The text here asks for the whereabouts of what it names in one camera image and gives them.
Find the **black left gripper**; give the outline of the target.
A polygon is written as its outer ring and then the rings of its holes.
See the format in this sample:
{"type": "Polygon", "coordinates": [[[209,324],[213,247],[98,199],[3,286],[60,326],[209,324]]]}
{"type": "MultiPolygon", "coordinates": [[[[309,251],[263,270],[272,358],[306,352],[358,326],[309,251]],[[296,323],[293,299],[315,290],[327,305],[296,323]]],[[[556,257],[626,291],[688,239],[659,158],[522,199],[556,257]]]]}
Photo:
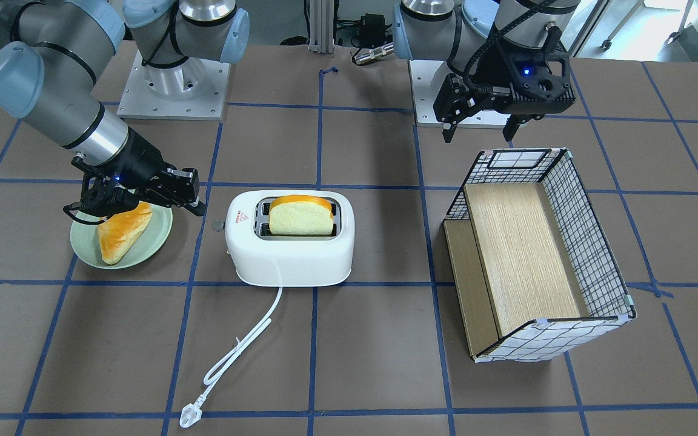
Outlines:
{"type": "Polygon", "coordinates": [[[510,115],[504,139],[512,141],[527,122],[562,113],[574,104],[570,74],[570,55],[562,42],[537,49],[498,42],[477,61],[470,77],[473,89],[453,71],[438,80],[433,108],[442,122],[444,142],[450,144],[458,124],[483,110],[510,115]]]}

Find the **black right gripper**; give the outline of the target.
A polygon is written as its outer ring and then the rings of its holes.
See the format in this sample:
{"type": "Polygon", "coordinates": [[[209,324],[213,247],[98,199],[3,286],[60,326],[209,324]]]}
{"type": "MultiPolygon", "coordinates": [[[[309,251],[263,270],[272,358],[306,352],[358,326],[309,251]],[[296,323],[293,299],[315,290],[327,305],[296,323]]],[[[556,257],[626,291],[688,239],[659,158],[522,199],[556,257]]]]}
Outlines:
{"type": "Polygon", "coordinates": [[[75,222],[99,225],[111,216],[135,209],[139,202],[183,207],[195,216],[205,216],[206,204],[199,199],[198,171],[169,165],[158,149],[133,130],[109,163],[91,166],[81,156],[73,157],[71,163],[85,174],[80,201],[63,207],[75,222]]]}

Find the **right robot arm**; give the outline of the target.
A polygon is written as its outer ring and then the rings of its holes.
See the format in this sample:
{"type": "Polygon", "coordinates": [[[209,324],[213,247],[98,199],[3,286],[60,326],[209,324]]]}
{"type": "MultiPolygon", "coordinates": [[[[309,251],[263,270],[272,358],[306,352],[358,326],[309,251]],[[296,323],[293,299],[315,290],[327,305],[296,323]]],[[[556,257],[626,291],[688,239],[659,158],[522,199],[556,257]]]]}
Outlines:
{"type": "Polygon", "coordinates": [[[75,222],[141,202],[203,216],[198,171],[167,163],[124,117],[221,118],[249,32],[235,1],[0,1],[0,107],[74,154],[81,196],[63,210],[75,222]]]}

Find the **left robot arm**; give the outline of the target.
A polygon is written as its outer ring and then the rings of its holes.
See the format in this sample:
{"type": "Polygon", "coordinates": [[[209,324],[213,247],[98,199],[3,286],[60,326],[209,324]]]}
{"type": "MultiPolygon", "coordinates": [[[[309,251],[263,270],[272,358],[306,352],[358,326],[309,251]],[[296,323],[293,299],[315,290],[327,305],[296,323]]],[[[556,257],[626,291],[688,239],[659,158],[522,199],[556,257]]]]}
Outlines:
{"type": "Polygon", "coordinates": [[[444,141],[480,111],[508,116],[502,135],[576,101],[562,33],[577,1],[402,1],[394,8],[399,58],[442,61],[434,115],[444,141]]]}

